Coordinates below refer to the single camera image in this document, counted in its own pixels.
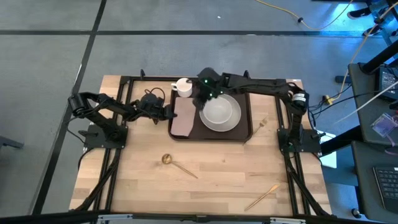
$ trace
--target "black tray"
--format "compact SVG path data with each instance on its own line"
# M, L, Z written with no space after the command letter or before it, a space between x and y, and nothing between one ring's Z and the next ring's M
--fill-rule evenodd
M198 93L198 89L193 86L192 96ZM251 106L250 97L248 93L230 95L240 105L242 109L241 120L238 125L230 131L217 132L207 128L199 117L199 110L195 112L195 118L193 122L193 128L189 136L177 136L173 135L170 131L172 129L173 120L169 120L168 132L172 139L176 141L228 141L228 142L246 142L253 135L252 119L251 119ZM174 112L175 99L179 97L176 91L172 90L170 96L170 104L172 105L172 111Z

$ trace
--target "gold spoon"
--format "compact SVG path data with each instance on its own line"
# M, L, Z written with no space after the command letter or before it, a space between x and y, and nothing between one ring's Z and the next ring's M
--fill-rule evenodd
M176 167L178 167L178 168L180 168L181 170L183 170L184 172L186 172L187 174L191 175L192 177L194 177L194 178L196 178L196 179L198 178L197 176L195 176L195 174L192 174L191 172L189 172L188 170L186 170L186 168L184 168L184 167L182 167L182 166L176 164L176 163L172 160L172 155L170 155L170 154L164 154L164 155L162 156L162 162L163 162L164 164L173 164L173 165L175 165Z
M275 184L273 187L271 187L271 189L269 189L269 191L265 194L263 194L259 199L257 199L255 202L253 202L251 205L249 205L247 208L244 209L244 211L246 212L247 210L249 210L251 207L255 206L257 203L259 203L264 197L266 197L268 194L270 194L271 192L273 192L274 190L276 190L278 187L280 186L280 184Z

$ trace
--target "white cup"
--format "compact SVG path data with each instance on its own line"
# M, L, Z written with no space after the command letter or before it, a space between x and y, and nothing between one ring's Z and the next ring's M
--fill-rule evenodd
M177 91L181 97L190 97L192 94L192 83L187 81L187 78L180 78L176 83L172 83L172 90Z

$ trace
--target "white bowl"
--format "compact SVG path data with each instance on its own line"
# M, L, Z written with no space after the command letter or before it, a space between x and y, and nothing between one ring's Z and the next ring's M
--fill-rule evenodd
M231 106L231 116L228 116L228 105L225 103L225 100L227 102L229 102L229 105ZM220 109L220 107L218 107L218 110L214 110L213 108L216 108L215 105L217 105L217 103L220 103L219 105L224 105L223 109ZM209 112L222 112L219 114L209 114ZM236 125L238 125L239 121L241 120L241 115L242 115L242 111L241 111L241 107L239 105L239 103L232 97L229 95L220 95L215 99L212 99L208 102L206 102L205 107L202 111L199 112L199 116L201 121L203 122L203 124L205 124L205 126L207 128L210 128L213 131L218 131L218 132L225 132L225 131L229 131L233 128L236 127Z

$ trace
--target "gold utensil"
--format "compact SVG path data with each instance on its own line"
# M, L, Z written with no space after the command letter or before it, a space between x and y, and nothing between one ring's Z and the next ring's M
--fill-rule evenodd
M264 119L262 119L259 123L259 126L256 128L256 130L253 131L252 136L258 131L260 130L260 128L264 127L267 124L267 118L268 116L266 116Z
M186 172L187 174L191 175L192 177L194 177L194 178L196 178L196 179L198 178L197 176L195 176L195 174L192 174L191 172L189 172L188 170L186 170L186 168L184 168L184 167L182 167L182 166L176 164L176 163L172 160L172 155L170 155L170 154L164 154L164 155L162 156L162 162L163 162L164 164L173 164L173 165L175 165L176 167L178 167L178 168L180 168L181 170L183 170L184 172Z
M269 189L269 191L267 193L265 193L264 195L262 195L259 199L257 199L255 202L253 202L251 205L249 205L247 208L244 209L244 211L246 212L247 210L249 210L251 207L255 206L257 203L259 203L264 197L266 197L268 194L270 194L271 192L273 192L274 190L276 190L278 187L280 186L280 184L275 184L273 187L271 187L271 189Z

